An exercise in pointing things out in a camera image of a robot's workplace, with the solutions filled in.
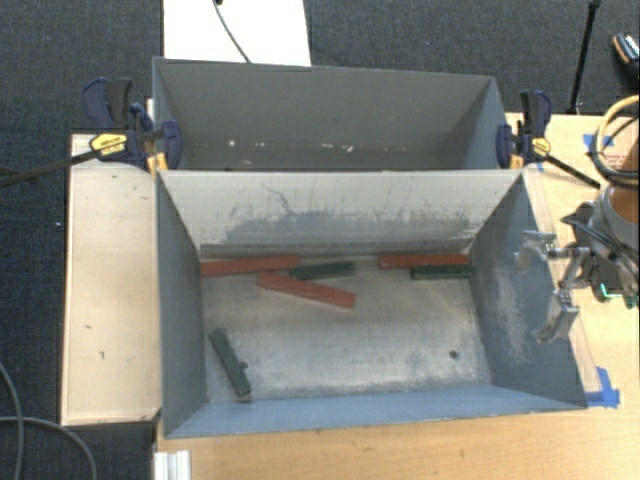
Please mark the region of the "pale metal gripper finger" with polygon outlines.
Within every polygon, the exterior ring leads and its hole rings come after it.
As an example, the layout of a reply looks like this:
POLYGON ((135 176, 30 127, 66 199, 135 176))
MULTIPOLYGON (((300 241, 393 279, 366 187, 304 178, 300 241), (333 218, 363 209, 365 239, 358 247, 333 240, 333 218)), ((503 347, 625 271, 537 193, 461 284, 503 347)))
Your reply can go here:
POLYGON ((534 257, 546 261, 555 249, 556 237, 553 232, 523 231, 520 247, 514 253, 516 270, 527 271, 534 257))
POLYGON ((555 290, 543 324, 534 328, 530 335, 538 343, 552 343, 558 339, 566 340, 580 308, 574 304, 572 294, 566 290, 555 290))

